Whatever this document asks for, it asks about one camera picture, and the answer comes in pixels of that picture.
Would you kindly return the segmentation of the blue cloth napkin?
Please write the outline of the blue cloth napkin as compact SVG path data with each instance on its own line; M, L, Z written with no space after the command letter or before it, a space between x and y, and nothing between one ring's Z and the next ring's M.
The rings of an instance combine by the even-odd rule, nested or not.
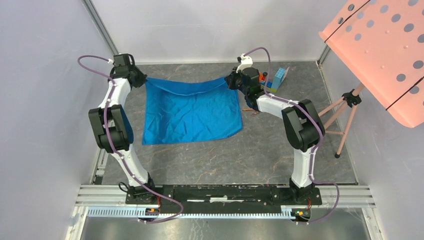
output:
M238 91L223 77L204 82L149 78L143 145L206 142L243 129Z

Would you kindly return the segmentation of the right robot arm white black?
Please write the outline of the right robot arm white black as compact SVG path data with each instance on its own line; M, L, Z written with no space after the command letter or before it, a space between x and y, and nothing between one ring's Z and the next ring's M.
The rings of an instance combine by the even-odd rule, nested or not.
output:
M229 89L243 93L248 107L282 119L287 140L294 149L288 196L293 203L302 204L313 194L315 154L325 130L310 100L287 100L265 92L260 77L256 68L234 67L224 79Z

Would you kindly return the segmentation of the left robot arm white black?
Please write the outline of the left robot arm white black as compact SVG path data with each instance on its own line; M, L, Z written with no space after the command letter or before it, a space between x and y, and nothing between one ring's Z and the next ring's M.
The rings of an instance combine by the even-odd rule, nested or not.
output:
M126 194L127 204L151 204L157 190L148 171L141 165L134 149L134 132L124 111L128 94L147 81L128 53L107 59L112 65L107 77L108 89L101 104L89 110L88 118L97 146L116 159L128 183L118 187Z

